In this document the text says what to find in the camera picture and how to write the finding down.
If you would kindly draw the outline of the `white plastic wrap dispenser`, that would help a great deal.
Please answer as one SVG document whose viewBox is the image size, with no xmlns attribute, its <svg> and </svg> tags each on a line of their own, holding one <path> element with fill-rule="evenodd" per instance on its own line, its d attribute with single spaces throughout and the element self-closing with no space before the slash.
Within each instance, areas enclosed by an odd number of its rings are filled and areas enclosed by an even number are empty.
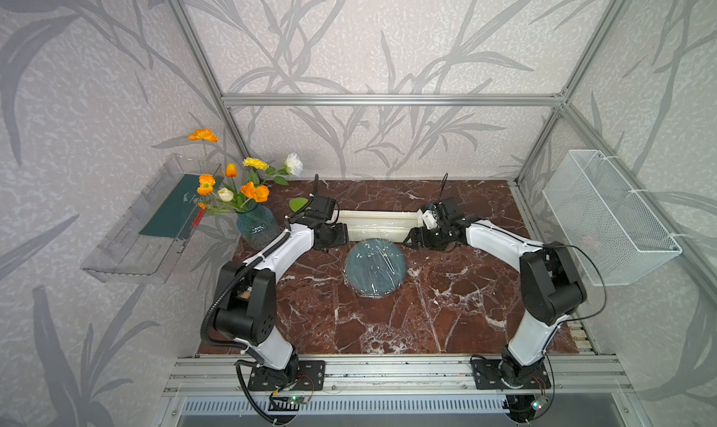
<svg viewBox="0 0 717 427">
<path fill-rule="evenodd" d="M 387 240 L 403 243 L 413 228 L 420 228 L 423 219 L 416 212 L 374 212 L 340 210 L 338 222 L 347 226 L 348 241 Z"/>
</svg>

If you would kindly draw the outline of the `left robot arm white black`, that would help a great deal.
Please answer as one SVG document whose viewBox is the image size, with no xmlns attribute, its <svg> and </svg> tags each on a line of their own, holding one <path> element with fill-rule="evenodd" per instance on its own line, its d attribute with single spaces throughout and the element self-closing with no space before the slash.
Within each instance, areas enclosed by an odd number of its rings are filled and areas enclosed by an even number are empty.
<svg viewBox="0 0 717 427">
<path fill-rule="evenodd" d="M 201 341 L 239 348 L 262 367 L 293 372 L 298 354 L 276 329 L 276 285 L 305 253 L 348 244 L 347 225 L 338 221 L 339 212 L 331 197 L 312 195 L 259 253 L 241 263 L 226 263 L 200 327 Z"/>
</svg>

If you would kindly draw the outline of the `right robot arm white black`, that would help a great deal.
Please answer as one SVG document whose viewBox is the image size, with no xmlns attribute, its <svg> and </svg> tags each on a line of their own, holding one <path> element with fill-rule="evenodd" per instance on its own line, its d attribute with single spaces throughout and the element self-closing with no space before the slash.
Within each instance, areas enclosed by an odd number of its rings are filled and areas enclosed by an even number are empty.
<svg viewBox="0 0 717 427">
<path fill-rule="evenodd" d="M 419 215 L 421 225 L 409 230 L 405 246 L 433 251 L 444 251 L 452 244 L 470 246 L 518 271 L 525 313 L 502 361 L 517 371 L 541 363 L 560 326 L 587 300 L 569 252 L 582 250 L 513 234 L 485 218 L 461 212 L 451 197 L 427 206 Z"/>
</svg>

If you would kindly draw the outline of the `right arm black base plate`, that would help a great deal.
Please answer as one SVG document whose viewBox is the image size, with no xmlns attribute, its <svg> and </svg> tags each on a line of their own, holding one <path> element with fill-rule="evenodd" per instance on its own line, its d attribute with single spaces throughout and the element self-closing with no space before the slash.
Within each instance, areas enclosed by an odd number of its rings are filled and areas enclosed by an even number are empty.
<svg viewBox="0 0 717 427">
<path fill-rule="evenodd" d="M 477 390 L 546 391 L 553 388 L 543 360 L 529 367 L 515 367 L 502 359 L 473 355 L 470 359 L 472 377 Z"/>
</svg>

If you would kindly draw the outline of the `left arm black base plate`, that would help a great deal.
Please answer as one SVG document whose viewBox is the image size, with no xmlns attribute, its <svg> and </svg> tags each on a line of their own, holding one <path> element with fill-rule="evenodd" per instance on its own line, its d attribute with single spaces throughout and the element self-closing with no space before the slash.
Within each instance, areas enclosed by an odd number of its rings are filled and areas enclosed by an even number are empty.
<svg viewBox="0 0 717 427">
<path fill-rule="evenodd" d="M 322 390 L 326 375 L 326 362 L 299 360 L 289 362 L 283 370 L 255 365 L 248 381 L 252 392 L 268 392 L 287 388 L 289 391 Z"/>
</svg>

